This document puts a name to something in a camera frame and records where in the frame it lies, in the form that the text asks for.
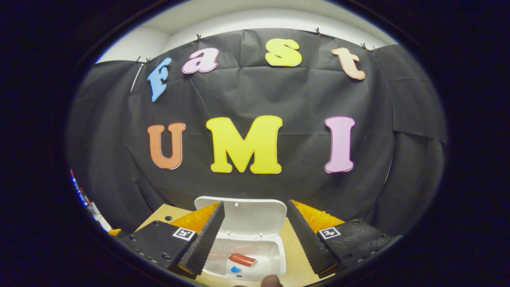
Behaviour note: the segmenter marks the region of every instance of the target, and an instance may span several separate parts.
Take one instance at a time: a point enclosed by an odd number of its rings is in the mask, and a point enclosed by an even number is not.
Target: letter f
[[[150,88],[152,89],[153,102],[155,102],[166,89],[166,84],[163,84],[161,81],[168,78],[168,69],[166,66],[168,66],[171,61],[172,60],[170,58],[165,58],[147,77],[147,80],[150,83]]]

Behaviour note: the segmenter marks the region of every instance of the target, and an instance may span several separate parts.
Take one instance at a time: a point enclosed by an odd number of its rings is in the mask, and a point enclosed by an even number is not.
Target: yellow letter
[[[362,80],[365,78],[365,72],[358,70],[354,61],[360,61],[359,57],[355,54],[351,54],[347,48],[336,48],[331,50],[334,55],[337,55],[340,59],[340,64],[344,72],[351,78],[356,80]]]
[[[251,155],[255,160],[250,166],[254,174],[279,174],[282,166],[276,158],[276,137],[282,126],[281,118],[274,115],[259,116],[251,124],[250,131],[243,140],[228,117],[216,117],[207,121],[206,127],[213,134],[214,163],[211,169],[217,173],[229,173],[232,166],[226,162],[230,156],[237,170],[246,170]]]
[[[266,60],[272,66],[297,66],[301,63],[301,54],[296,51],[299,44],[288,39],[271,39],[266,43]]]

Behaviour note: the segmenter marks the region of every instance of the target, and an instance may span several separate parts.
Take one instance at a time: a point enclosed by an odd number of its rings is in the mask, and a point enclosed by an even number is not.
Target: wooden table
[[[161,222],[172,222],[180,217],[183,217],[191,211],[177,208],[174,206],[163,204],[156,212],[154,212],[138,229],[151,223],[154,220]],[[172,220],[165,220],[166,216],[171,216]],[[280,278],[280,282],[284,287],[302,287],[308,284],[319,281],[319,276],[314,274],[312,267],[308,263],[307,257],[304,254],[303,247],[292,228],[289,219],[285,218],[282,230],[280,232],[285,251],[285,259],[287,264],[286,273]],[[228,287],[235,285],[243,285],[247,287],[259,287],[260,282],[255,281],[239,281],[224,279],[202,272],[202,275],[197,276],[196,282],[202,283],[211,287]]]

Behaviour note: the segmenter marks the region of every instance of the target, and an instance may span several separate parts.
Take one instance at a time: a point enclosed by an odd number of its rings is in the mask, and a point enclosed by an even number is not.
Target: pink letter
[[[324,170],[327,173],[348,172],[354,167],[350,160],[350,131],[355,122],[347,116],[332,116],[324,124],[331,130],[331,158]]]
[[[220,51],[216,48],[205,48],[202,50],[198,50],[195,53],[191,54],[190,59],[186,64],[183,65],[183,73],[192,74],[196,71],[200,73],[207,73],[209,71],[214,70],[218,63],[216,63],[216,58]]]

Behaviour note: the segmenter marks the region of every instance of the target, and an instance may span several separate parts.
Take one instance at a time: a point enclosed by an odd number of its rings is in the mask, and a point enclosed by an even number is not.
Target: white box
[[[267,275],[282,276],[286,270],[285,252],[279,233],[287,216],[286,205],[272,199],[234,199],[201,196],[197,209],[223,201],[225,219],[216,236],[203,271],[226,279],[260,281]],[[244,266],[228,257],[239,253],[257,260]],[[234,273],[232,267],[241,269]]]

